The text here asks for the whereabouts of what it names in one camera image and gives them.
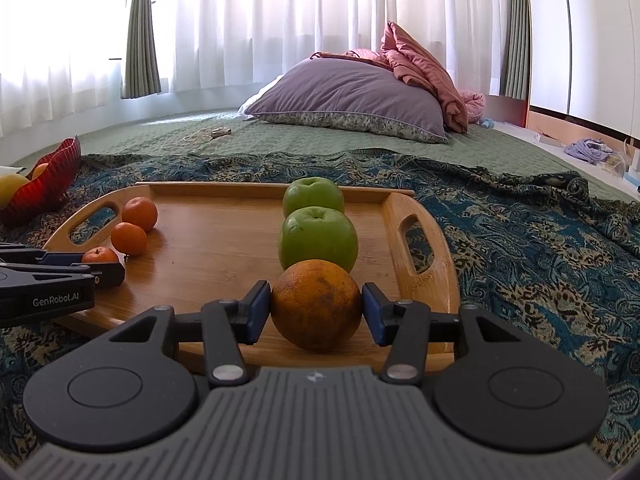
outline green curtain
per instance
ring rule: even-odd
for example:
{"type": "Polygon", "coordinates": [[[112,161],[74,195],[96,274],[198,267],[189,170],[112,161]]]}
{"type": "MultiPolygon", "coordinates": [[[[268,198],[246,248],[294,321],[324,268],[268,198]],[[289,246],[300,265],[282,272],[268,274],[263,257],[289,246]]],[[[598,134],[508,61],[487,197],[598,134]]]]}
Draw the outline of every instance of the green curtain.
{"type": "Polygon", "coordinates": [[[151,0],[131,0],[123,99],[160,93],[151,0]]]}
{"type": "Polygon", "coordinates": [[[500,93],[525,100],[529,94],[531,30],[529,0],[510,0],[510,20],[500,93]]]}

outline pink blanket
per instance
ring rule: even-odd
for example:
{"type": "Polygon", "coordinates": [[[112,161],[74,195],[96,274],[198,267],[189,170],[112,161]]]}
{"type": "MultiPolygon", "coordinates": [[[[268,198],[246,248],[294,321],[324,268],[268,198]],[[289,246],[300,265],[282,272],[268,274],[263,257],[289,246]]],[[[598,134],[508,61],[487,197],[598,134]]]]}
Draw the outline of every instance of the pink blanket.
{"type": "Polygon", "coordinates": [[[345,54],[316,52],[311,57],[356,59],[391,70],[396,79],[431,93],[440,102],[444,123],[455,132],[466,132],[469,118],[465,102],[449,74],[435,57],[394,22],[386,22],[378,52],[358,48],[345,54]]]}
{"type": "Polygon", "coordinates": [[[466,113],[470,123],[479,123],[486,110],[486,96],[480,92],[461,90],[460,97],[465,102],[466,113]]]}

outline wooden tray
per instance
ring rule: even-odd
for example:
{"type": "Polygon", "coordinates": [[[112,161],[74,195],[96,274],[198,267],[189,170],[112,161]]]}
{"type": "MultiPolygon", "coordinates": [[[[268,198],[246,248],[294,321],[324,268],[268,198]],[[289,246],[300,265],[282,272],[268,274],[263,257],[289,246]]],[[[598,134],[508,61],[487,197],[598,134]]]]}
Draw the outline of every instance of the wooden tray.
{"type": "MultiPolygon", "coordinates": [[[[124,283],[96,290],[95,307],[56,321],[76,332],[96,336],[157,304],[176,312],[195,312],[207,301],[241,299],[257,280],[275,283],[278,232],[284,220],[285,184],[226,182],[149,182],[111,192],[76,212],[47,241],[48,251],[84,252],[111,246],[110,233],[120,222],[125,203],[136,196],[151,198],[158,224],[148,234],[145,254],[125,262],[124,283]],[[70,240],[82,222],[103,208],[116,213],[99,232],[81,245],[70,240]]],[[[411,190],[342,187],[345,213],[358,232],[360,253],[351,275],[359,286],[375,282],[392,300],[420,300],[438,312],[456,313],[460,292],[444,235],[433,217],[413,198],[411,190]],[[434,254],[431,267],[417,274],[405,233],[419,222],[434,254]]],[[[430,345],[428,370],[452,362],[450,344],[430,345]]],[[[241,346],[248,364],[283,367],[324,367],[367,364],[379,370],[388,348],[373,343],[363,320],[354,337],[339,350],[313,354],[287,342],[271,319],[253,346],[241,346]]],[[[202,371],[202,344],[180,345],[179,360],[202,371]]]]}

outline yellow fruit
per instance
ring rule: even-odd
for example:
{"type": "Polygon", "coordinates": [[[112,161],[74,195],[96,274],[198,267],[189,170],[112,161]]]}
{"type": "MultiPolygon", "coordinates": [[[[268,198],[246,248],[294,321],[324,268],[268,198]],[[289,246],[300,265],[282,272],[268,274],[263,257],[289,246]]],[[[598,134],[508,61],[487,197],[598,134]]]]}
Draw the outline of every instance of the yellow fruit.
{"type": "Polygon", "coordinates": [[[28,183],[28,178],[17,173],[0,176],[0,209],[7,207],[15,192],[28,183]]]}
{"type": "Polygon", "coordinates": [[[36,166],[36,169],[33,170],[33,173],[31,174],[31,180],[36,180],[44,170],[47,169],[47,166],[49,164],[47,162],[45,162],[44,164],[39,164],[38,166],[36,166]]]}

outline bed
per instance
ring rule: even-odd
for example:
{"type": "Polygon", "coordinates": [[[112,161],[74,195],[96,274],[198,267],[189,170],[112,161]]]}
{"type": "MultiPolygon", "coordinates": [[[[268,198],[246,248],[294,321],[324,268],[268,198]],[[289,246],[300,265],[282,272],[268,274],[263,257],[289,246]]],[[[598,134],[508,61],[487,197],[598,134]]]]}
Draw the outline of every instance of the bed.
{"type": "MultiPolygon", "coordinates": [[[[467,134],[448,133],[448,144],[425,144],[368,132],[344,132],[329,128],[272,124],[247,118],[233,110],[217,110],[182,127],[159,128],[157,122],[141,125],[126,135],[100,145],[100,153],[166,153],[229,155],[231,153],[284,152],[296,155],[328,154],[380,148],[407,155],[433,158],[461,166],[482,166],[492,173],[532,175],[577,171],[589,183],[590,193],[608,200],[628,201],[629,196],[575,166],[524,140],[495,128],[470,124],[467,134]],[[211,138],[216,128],[229,128],[226,136],[211,138]]],[[[89,138],[100,134],[89,134],[89,138]]]]}
{"type": "MultiPolygon", "coordinates": [[[[611,398],[594,449],[614,466],[639,449],[638,203],[603,200],[624,196],[536,146],[473,125],[450,134],[449,144],[423,144],[247,121],[229,110],[185,124],[137,128],[85,155],[64,209],[0,228],[0,240],[41,246],[80,206],[140,180],[321,175],[343,185],[411,188],[447,237],[463,301],[481,302],[594,370],[611,398]],[[219,128],[230,133],[212,139],[219,128]]],[[[420,229],[410,230],[408,243],[417,269],[426,268],[430,249],[420,229]]],[[[37,446],[20,404],[25,381],[85,339],[52,323],[0,337],[0,455],[17,465],[37,446]]]]}

